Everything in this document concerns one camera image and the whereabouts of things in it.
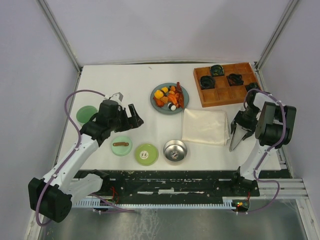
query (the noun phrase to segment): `white wall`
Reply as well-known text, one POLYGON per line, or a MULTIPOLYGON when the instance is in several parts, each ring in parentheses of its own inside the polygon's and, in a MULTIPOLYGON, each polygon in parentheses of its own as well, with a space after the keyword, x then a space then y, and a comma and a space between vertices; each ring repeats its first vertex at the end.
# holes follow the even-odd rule
POLYGON ((297 108, 287 146, 320 222, 320 1, 301 1, 280 36, 262 74, 267 88, 297 108))
POLYGON ((257 61, 289 0, 47 0, 79 63, 257 61))
POLYGON ((0 239, 21 240, 28 183, 55 159, 77 72, 35 0, 0 7, 0 239))

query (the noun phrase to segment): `metal bowl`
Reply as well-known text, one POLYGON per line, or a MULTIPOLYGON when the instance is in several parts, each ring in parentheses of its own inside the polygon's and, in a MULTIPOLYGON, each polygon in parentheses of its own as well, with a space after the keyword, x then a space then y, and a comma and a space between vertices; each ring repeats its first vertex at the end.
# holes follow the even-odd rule
POLYGON ((187 146, 180 140, 170 140, 163 146, 163 154, 174 163, 182 161, 187 155, 187 146))

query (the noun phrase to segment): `folded towel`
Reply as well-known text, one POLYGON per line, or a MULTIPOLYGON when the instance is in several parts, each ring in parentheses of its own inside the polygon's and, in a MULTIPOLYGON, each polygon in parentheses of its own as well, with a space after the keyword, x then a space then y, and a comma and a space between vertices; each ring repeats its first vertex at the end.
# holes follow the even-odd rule
POLYGON ((182 141, 224 146, 229 138, 225 111, 184 110, 182 141))

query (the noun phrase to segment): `dark green plate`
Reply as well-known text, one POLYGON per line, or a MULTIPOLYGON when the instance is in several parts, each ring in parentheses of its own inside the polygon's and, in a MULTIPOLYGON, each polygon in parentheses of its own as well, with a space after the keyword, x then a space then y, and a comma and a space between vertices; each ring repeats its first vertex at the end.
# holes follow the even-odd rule
POLYGON ((176 110, 171 111, 168 108, 167 104, 165 104, 163 107, 158 107, 156 105, 156 101, 154 100, 155 92, 157 90, 161 90, 164 87, 169 88, 169 86, 175 86, 176 87, 177 84, 173 83, 173 82, 163 83, 163 84, 160 84, 159 86, 157 86, 155 89, 153 89, 153 91, 151 92, 151 95, 150 95, 151 104, 152 104, 152 106, 153 106, 153 108, 155 110, 157 110, 159 113, 162 113, 162 114, 172 115, 172 114, 181 113, 183 111, 183 109, 185 109, 188 106, 188 103, 189 103, 189 94, 188 94, 187 90, 183 86, 181 86, 182 93, 183 93, 183 96, 184 96, 184 108, 183 109, 181 107, 179 107, 176 110))

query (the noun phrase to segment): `wooden box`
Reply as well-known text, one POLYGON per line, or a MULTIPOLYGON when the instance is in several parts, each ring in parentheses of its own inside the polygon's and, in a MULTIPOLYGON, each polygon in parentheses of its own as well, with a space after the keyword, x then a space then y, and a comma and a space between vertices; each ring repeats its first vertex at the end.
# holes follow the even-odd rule
POLYGON ((200 87, 202 76, 211 76, 210 67, 199 67, 193 71, 196 88, 198 90, 203 108, 242 103, 247 94, 246 86, 250 83, 258 83, 256 75, 248 62, 222 65, 224 76, 215 76, 213 89, 200 87), (243 85, 229 86, 227 76, 230 74, 241 74, 243 85))

